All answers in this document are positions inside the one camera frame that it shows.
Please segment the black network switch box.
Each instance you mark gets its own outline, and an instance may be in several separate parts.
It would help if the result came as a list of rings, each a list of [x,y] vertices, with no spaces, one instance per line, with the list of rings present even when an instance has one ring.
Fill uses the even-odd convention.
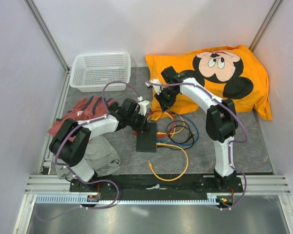
[[[138,133],[136,151],[143,153],[155,153],[157,148],[157,123],[149,122],[148,132]]]

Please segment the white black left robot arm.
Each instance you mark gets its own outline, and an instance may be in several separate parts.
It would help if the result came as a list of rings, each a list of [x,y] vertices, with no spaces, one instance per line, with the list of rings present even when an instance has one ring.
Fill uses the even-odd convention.
[[[138,97],[138,101],[126,98],[115,111],[90,120],[75,121],[66,119],[53,137],[49,150],[55,163],[65,166],[79,179],[87,192],[97,188],[97,173],[84,159],[89,140],[94,137],[119,131],[127,126],[140,133],[148,132],[147,110],[151,102]]]

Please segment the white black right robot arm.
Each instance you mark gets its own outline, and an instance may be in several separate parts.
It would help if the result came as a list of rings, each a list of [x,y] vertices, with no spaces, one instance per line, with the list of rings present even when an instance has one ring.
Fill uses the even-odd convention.
[[[190,98],[206,113],[206,133],[213,140],[216,164],[214,169],[214,186],[220,192],[231,187],[236,178],[233,168],[232,148],[238,122],[235,119],[235,105],[231,99],[223,100],[203,87],[189,72],[177,73],[173,67],[164,69],[159,79],[149,83],[155,91],[154,97],[162,111],[170,109],[182,94]]]

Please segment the grey cloth garment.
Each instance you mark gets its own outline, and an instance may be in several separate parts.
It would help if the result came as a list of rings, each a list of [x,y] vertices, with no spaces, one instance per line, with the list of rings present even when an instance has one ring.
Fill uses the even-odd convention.
[[[121,159],[104,136],[97,136],[88,143],[84,159],[98,175],[108,176],[120,169]]]

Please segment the red cloth garment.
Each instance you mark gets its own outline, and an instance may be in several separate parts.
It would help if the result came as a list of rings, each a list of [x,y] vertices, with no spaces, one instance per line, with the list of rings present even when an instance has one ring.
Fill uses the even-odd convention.
[[[100,96],[91,96],[89,99],[82,98],[78,103],[69,111],[67,111],[61,118],[57,118],[52,127],[48,130],[51,136],[55,136],[64,121],[71,118],[75,121],[90,120],[93,118],[101,117],[106,113],[104,104],[108,110],[115,110],[119,104],[116,100],[109,98],[102,101]]]

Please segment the white perforated plastic basket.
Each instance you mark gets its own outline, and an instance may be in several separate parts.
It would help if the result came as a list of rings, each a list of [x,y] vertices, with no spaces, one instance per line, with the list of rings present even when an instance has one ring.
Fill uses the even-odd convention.
[[[84,93],[123,91],[130,73],[128,53],[81,54],[73,61],[69,85]]]

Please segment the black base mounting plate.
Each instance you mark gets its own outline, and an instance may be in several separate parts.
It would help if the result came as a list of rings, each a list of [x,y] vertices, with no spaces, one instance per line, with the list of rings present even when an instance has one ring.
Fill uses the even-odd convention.
[[[70,192],[100,192],[108,194],[116,192],[116,188],[111,184],[116,183],[120,192],[132,195],[134,192],[142,191],[182,191],[190,193],[241,193],[243,183],[236,174],[229,176],[228,179],[221,179],[209,174],[185,174],[176,181],[161,181],[151,174],[133,175],[108,175],[98,177],[96,180],[107,180],[97,185],[86,185],[74,179],[70,182]]]

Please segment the orange Mickey Mouse pillow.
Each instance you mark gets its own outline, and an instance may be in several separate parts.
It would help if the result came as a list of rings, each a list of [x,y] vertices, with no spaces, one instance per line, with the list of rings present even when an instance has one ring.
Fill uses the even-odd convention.
[[[172,56],[149,54],[145,60],[151,79],[164,83],[161,72],[172,66],[213,94],[232,99],[236,111],[255,110],[262,119],[273,119],[268,73],[247,46],[219,46]]]

